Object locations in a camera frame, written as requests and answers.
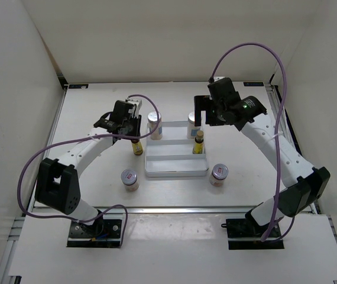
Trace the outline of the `tall jar silver lid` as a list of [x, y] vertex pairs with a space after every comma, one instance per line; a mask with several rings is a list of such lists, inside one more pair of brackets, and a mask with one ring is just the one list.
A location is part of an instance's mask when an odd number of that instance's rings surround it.
[[195, 113], [190, 112], [187, 117], [187, 138], [194, 139], [200, 127], [195, 126]]
[[147, 121], [148, 130], [152, 132], [150, 138], [152, 140], [161, 140], [163, 137], [161, 114], [156, 111], [151, 111], [147, 115]]

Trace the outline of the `small yellow bottle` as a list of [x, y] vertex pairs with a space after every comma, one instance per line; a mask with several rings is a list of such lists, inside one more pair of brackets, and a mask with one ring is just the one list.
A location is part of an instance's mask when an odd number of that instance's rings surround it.
[[193, 145], [193, 154], [203, 153], [203, 131], [198, 130]]
[[136, 156], [140, 156], [143, 154], [143, 147], [140, 140], [131, 140], [131, 144], [133, 152]]

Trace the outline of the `short jar red label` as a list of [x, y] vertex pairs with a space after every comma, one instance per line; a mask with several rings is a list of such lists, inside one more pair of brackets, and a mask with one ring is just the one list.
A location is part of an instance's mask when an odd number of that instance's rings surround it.
[[222, 163], [214, 165], [209, 176], [210, 184], [216, 187], [223, 186], [224, 181], [228, 177], [228, 173], [229, 170], [226, 165]]
[[121, 181], [129, 192], [136, 191], [139, 188], [137, 173], [132, 169], [125, 169], [121, 173]]

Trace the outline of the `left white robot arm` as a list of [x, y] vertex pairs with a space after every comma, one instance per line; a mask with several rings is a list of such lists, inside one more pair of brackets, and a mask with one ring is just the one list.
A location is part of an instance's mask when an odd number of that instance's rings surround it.
[[102, 218], [94, 220], [100, 211], [81, 198], [80, 175], [103, 151], [119, 140], [113, 136], [99, 138], [99, 135], [138, 137], [141, 120], [142, 116], [139, 115], [118, 124], [102, 116], [89, 132], [89, 140], [77, 143], [58, 158], [45, 158], [38, 171], [35, 200], [74, 220], [79, 220], [79, 226], [89, 236], [102, 235], [105, 231]]

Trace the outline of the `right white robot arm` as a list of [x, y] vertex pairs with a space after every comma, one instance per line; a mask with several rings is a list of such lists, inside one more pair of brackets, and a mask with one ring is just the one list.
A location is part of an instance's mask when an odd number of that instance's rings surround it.
[[211, 99], [194, 97], [195, 124], [200, 125], [202, 112], [210, 126], [233, 125], [249, 138], [277, 171], [275, 195], [245, 215], [256, 228], [265, 227], [265, 241], [283, 217], [295, 217], [322, 194], [330, 179], [325, 167], [315, 168], [275, 129], [264, 105], [254, 96], [245, 99]]

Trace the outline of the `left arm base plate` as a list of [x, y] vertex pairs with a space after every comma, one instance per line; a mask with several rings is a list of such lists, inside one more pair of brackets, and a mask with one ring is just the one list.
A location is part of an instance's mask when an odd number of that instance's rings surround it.
[[119, 249], [124, 241], [128, 218], [97, 219], [92, 225], [71, 222], [66, 247]]

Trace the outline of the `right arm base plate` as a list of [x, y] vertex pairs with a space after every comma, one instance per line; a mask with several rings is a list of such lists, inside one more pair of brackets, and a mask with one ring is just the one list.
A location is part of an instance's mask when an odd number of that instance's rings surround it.
[[261, 236], [265, 233], [268, 225], [255, 227], [243, 218], [226, 219], [221, 224], [226, 229], [229, 250], [282, 250], [284, 249], [280, 227], [275, 225], [265, 242]]

